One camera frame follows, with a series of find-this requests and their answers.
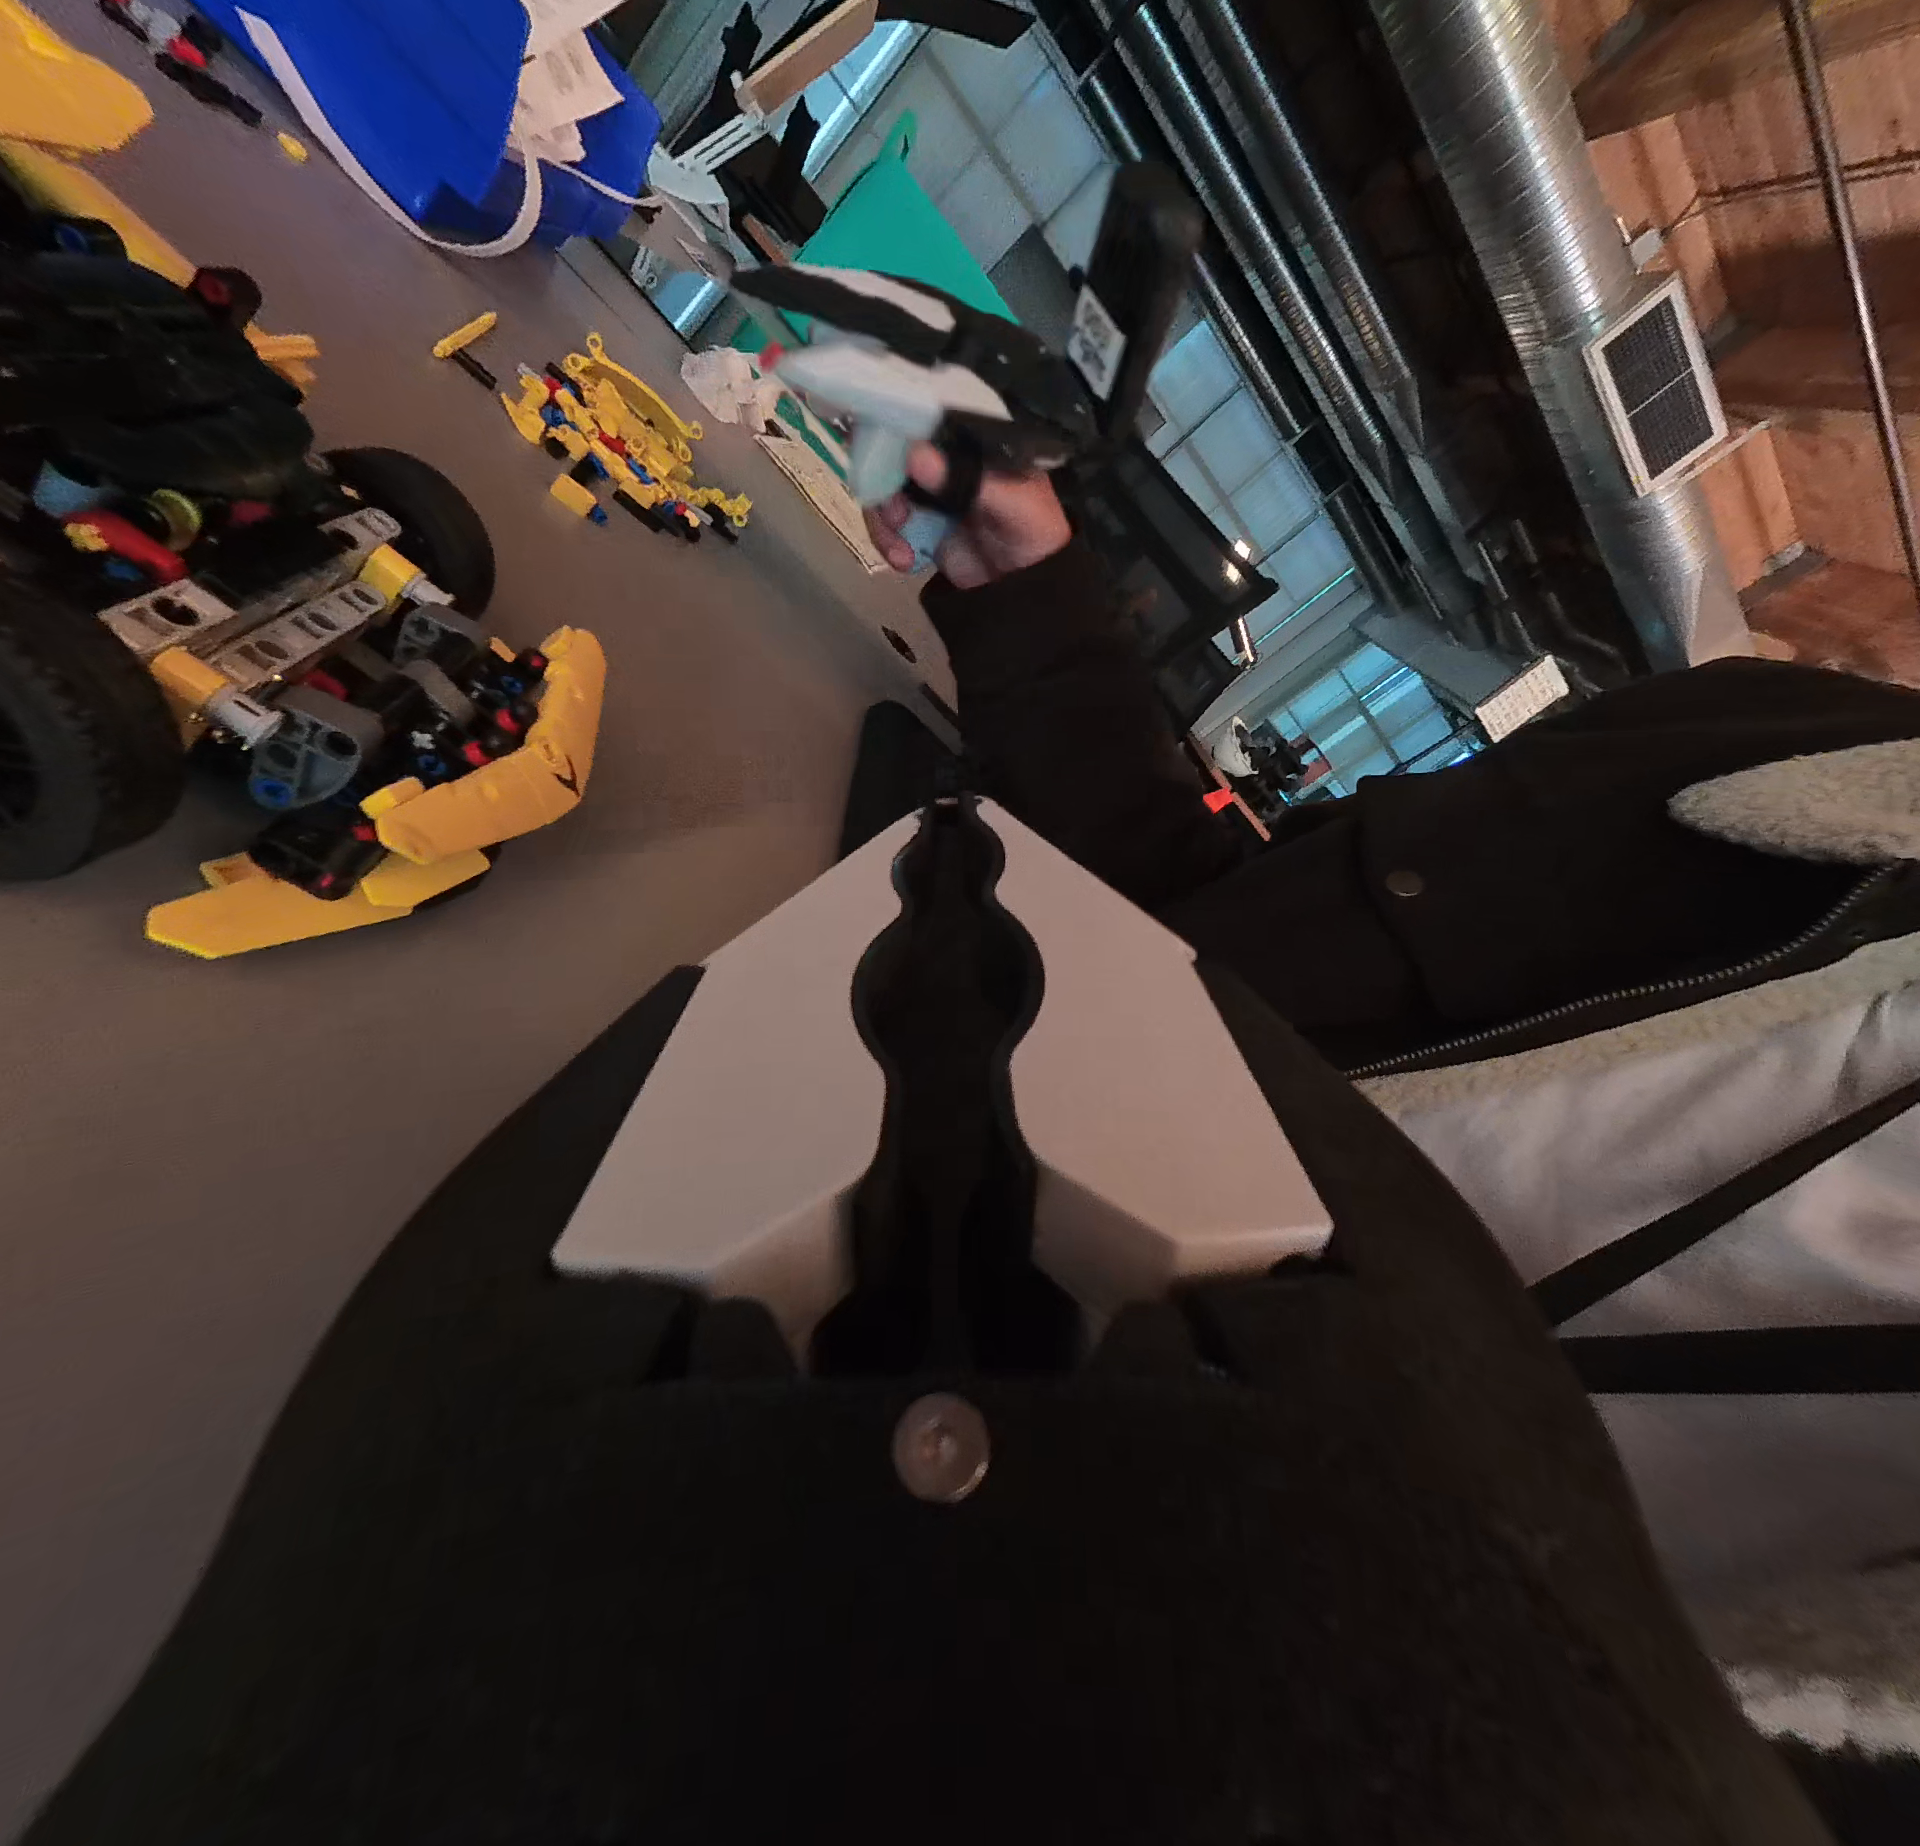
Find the white vent unit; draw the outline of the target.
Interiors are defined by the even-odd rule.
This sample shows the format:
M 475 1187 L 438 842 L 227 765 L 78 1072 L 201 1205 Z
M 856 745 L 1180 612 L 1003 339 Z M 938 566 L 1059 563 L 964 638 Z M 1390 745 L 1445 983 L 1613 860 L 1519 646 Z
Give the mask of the white vent unit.
M 1675 273 L 1584 347 L 1629 489 L 1644 500 L 1692 480 L 1725 444 L 1713 369 Z

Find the teal panel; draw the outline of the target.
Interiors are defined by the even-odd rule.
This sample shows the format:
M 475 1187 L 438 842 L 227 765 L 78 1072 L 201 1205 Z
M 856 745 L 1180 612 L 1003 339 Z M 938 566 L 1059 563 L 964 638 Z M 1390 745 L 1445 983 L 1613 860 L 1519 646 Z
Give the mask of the teal panel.
M 916 136 L 919 122 L 906 108 L 886 131 L 865 169 L 830 205 L 805 249 L 794 251 L 794 266 L 897 277 L 1014 320 L 1017 311 L 989 272 L 913 177 Z

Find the yellow toy brick car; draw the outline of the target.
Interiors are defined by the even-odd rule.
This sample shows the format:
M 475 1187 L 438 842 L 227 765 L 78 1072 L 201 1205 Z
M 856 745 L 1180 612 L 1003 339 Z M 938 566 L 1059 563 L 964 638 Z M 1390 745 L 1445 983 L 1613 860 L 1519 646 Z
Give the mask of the yellow toy brick car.
M 251 813 L 147 937 L 230 959 L 457 898 L 586 798 L 607 655 L 460 614 L 328 465 L 306 347 L 269 351 L 251 277 L 157 251 L 94 177 L 3 141 L 3 571 L 117 637 L 182 792 L 227 776 Z

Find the printed paper sheet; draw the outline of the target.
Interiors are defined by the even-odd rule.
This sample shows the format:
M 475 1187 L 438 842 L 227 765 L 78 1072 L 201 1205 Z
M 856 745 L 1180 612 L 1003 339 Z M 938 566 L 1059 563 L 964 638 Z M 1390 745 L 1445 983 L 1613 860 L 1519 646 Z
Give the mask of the printed paper sheet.
M 865 529 L 865 515 L 855 502 L 840 474 L 810 444 L 757 433 L 757 450 L 782 472 L 782 476 L 805 496 L 805 502 L 827 520 L 827 527 L 845 543 L 855 561 L 868 578 L 890 578 L 893 571 L 874 553 Z

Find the grey desk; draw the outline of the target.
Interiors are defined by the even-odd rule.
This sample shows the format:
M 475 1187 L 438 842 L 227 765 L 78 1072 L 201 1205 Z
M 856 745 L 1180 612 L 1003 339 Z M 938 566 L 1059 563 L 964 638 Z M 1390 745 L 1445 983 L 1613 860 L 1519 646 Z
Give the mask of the grey desk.
M 272 329 L 322 347 L 322 444 L 441 469 L 499 561 L 496 632 L 607 647 L 586 800 L 456 903 L 227 963 L 143 937 L 149 903 L 243 846 L 222 783 L 86 874 L 3 894 L 3 1838 L 64 1778 L 194 1594 L 325 1328 L 420 1199 L 671 965 L 820 877 L 856 730 L 943 658 L 753 436 L 701 476 L 742 543 L 605 529 L 493 394 L 431 357 L 493 308 L 506 380 L 597 329 L 685 409 L 681 347 L 597 249 L 456 262 L 272 126 L 159 80 L 94 0 L 26 0 L 143 85 L 152 126 L 95 172 L 188 259 L 246 268 Z

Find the black screen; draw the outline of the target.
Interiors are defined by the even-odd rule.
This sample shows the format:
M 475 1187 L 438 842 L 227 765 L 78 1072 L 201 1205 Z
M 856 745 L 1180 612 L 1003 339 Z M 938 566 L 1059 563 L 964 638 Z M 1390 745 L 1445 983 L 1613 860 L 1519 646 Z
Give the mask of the black screen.
M 1101 563 L 1118 629 L 1142 658 L 1172 724 L 1189 730 L 1240 671 L 1238 647 L 1219 637 L 1231 637 L 1279 584 L 1140 444 L 1069 462 L 1052 480 Z

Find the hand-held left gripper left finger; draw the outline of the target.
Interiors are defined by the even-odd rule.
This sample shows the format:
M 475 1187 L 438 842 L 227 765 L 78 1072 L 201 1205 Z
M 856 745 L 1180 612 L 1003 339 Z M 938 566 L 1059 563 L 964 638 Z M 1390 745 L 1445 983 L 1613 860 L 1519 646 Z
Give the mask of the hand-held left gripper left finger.
M 714 951 L 552 1247 L 567 1277 L 650 1277 L 763 1307 L 789 1346 L 851 1292 L 848 1199 L 886 1075 L 851 983 L 899 917 L 905 813 Z

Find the person's right hand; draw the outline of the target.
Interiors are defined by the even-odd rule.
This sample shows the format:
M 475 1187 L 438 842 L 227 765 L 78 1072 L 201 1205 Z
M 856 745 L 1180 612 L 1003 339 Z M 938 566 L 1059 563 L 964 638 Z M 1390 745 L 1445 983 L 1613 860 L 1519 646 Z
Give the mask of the person's right hand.
M 906 489 L 864 507 L 874 554 L 893 572 L 921 571 L 921 554 L 906 536 L 906 525 L 921 512 Z M 985 472 L 969 512 L 957 515 L 940 545 L 928 553 L 928 571 L 957 590 L 981 590 L 1052 559 L 1069 540 L 1072 520 L 1051 472 Z

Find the silver air duct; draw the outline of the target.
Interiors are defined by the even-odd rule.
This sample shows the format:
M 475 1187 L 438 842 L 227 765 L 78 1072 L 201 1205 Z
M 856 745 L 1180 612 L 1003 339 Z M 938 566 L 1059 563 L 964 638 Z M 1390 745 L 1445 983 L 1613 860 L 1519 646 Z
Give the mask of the silver air duct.
M 1752 658 L 1698 487 L 1636 492 L 1584 348 L 1641 296 L 1541 0 L 1369 0 L 1652 671 Z

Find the yellow car roof panel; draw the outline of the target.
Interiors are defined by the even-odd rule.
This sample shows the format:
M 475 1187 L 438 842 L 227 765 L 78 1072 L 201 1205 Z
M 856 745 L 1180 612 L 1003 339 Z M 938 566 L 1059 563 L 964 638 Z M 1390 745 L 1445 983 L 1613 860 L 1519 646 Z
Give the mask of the yellow car roof panel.
M 22 0 L 3 0 L 3 141 L 114 154 L 152 126 L 147 92 L 74 51 Z

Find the white sign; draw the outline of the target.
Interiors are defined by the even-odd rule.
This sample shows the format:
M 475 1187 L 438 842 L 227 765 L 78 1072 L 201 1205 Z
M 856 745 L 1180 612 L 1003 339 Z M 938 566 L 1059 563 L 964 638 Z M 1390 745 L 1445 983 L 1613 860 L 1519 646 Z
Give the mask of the white sign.
M 1474 704 L 1474 724 L 1497 745 L 1569 698 L 1569 678 L 1555 655 L 1539 655 Z

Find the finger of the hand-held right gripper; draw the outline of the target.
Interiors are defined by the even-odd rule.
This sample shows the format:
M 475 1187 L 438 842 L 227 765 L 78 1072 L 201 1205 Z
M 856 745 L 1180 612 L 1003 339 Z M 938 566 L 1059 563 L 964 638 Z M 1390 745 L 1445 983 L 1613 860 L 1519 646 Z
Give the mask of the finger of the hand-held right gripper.
M 905 357 L 932 372 L 1032 372 L 1038 339 L 1018 320 L 981 311 L 909 277 L 824 268 L 750 266 L 729 282 L 733 296 L 808 320 L 808 343 L 782 356 L 794 365 L 824 348 Z

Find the blue plastic bin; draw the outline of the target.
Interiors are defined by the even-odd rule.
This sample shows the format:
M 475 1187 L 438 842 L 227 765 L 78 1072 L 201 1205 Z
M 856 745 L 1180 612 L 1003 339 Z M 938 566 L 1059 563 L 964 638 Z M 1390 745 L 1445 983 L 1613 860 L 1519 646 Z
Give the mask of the blue plastic bin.
M 502 259 L 611 239 L 644 192 L 659 115 L 594 36 L 605 17 L 590 36 L 623 97 L 581 126 L 586 160 L 567 169 L 507 142 L 525 35 L 515 0 L 188 4 L 275 79 L 338 172 L 425 245 Z

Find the person's right forearm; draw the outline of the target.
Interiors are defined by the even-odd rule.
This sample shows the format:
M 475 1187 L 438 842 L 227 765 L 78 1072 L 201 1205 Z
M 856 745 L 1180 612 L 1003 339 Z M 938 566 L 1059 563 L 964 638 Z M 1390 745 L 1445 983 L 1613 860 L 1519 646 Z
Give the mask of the person's right forearm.
M 1240 860 L 1219 825 L 1091 545 L 959 590 L 921 612 L 948 647 L 957 724 L 985 792 L 1034 836 L 1162 914 Z

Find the dark pipe bundle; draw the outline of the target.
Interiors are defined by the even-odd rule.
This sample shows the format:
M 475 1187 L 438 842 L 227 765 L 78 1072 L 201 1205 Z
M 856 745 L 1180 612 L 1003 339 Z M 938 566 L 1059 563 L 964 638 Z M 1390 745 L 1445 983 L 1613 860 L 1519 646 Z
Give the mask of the dark pipe bundle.
M 1375 609 L 1497 646 L 1403 334 L 1235 4 L 1018 4 L 1097 134 L 1183 177 L 1204 211 L 1197 305 L 1322 487 Z

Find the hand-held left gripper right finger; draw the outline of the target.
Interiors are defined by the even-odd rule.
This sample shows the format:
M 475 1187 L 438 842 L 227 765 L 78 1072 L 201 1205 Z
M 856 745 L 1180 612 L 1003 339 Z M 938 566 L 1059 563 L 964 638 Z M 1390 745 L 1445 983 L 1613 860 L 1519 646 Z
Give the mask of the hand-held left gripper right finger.
M 1032 1265 L 1069 1316 L 1066 1354 L 1091 1354 L 1127 1307 L 1323 1256 L 1332 1211 L 1192 949 L 1000 803 L 948 807 L 1038 977 L 1006 1081 L 1034 1169 Z

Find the clear plastic bag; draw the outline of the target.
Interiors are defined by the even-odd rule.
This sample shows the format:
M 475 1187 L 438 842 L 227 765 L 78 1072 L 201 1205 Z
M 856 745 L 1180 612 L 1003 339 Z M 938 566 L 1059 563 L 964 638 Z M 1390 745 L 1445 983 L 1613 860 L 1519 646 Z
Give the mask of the clear plastic bag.
M 779 418 L 782 380 L 742 348 L 687 348 L 680 380 L 714 424 L 763 433 Z

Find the wooden chair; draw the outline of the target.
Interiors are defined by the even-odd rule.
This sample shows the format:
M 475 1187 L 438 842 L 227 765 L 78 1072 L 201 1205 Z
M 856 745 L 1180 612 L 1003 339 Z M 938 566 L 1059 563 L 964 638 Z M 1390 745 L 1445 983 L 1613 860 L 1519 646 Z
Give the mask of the wooden chair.
M 746 71 L 723 71 L 719 107 L 725 119 L 680 154 L 657 146 L 647 160 L 642 199 L 719 208 L 719 169 L 763 141 L 772 119 L 845 63 L 874 27 L 909 26 L 1011 51 L 1032 22 L 1027 8 L 1000 0 L 827 0 L 782 35 L 765 60 L 753 60 Z

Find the red black brick cluster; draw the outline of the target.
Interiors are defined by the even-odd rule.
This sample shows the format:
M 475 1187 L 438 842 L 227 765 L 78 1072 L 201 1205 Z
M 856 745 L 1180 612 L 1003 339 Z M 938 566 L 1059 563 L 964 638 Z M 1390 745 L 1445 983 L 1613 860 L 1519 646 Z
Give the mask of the red black brick cluster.
M 176 17 L 143 0 L 95 0 L 95 8 L 120 35 L 134 36 L 149 53 L 157 71 L 174 80 L 198 107 L 219 108 L 249 131 L 260 128 L 265 112 L 213 71 L 213 60 L 223 47 L 219 27 L 201 22 L 196 11 Z

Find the pile of loose toy bricks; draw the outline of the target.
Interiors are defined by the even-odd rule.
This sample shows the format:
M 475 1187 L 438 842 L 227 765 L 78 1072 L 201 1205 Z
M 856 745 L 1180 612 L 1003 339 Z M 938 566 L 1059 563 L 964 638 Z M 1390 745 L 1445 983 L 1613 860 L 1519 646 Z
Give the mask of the pile of loose toy bricks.
M 737 543 L 753 502 L 694 469 L 705 428 L 681 418 L 597 329 L 543 369 L 519 365 L 496 396 L 515 433 L 552 462 L 546 496 L 580 525 L 630 515 L 681 543 Z

